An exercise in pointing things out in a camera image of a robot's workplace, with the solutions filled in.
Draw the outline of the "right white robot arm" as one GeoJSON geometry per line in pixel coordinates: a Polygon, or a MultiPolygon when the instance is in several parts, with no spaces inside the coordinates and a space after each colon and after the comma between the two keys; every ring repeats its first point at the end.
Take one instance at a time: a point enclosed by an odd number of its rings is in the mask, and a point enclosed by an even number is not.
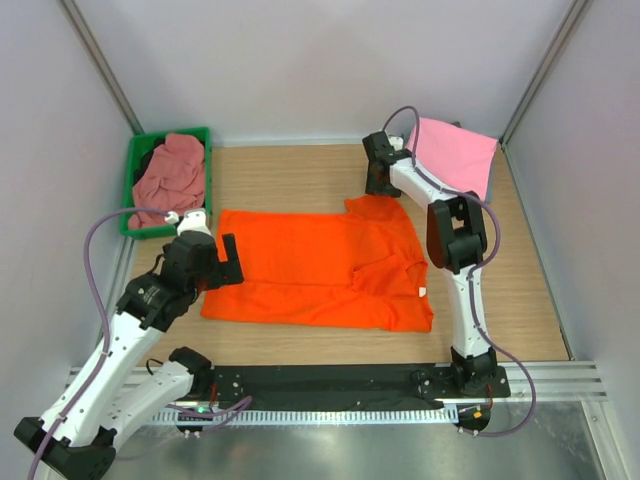
{"type": "Polygon", "coordinates": [[[394,198],[406,194],[425,210],[426,250],[446,280],[452,311],[450,381],[463,396],[486,395],[498,374],[481,294],[486,204],[438,179],[410,150],[395,149],[383,131],[365,136],[362,144],[368,160],[365,192],[394,198]]]}

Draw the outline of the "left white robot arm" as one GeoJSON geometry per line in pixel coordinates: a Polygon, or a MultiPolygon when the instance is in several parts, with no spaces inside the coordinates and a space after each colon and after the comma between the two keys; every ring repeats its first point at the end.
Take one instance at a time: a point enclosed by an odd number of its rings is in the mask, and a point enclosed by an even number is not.
{"type": "Polygon", "coordinates": [[[188,347],[126,395],[135,365],[199,295],[244,280],[236,239],[217,244],[206,231],[185,231],[164,245],[155,266],[131,280],[106,323],[103,342],[61,397],[41,416],[25,417],[15,437],[65,479],[101,479],[117,451],[148,416],[214,384],[210,360],[188,347]]]}

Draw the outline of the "orange t shirt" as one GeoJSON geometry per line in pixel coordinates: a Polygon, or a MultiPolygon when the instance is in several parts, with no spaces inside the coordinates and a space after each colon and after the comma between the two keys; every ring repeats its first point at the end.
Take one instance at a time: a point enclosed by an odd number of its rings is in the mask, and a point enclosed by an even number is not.
{"type": "Polygon", "coordinates": [[[209,320],[428,333],[428,264],[395,199],[365,195],[342,213],[224,210],[244,280],[207,292],[209,320]]]}

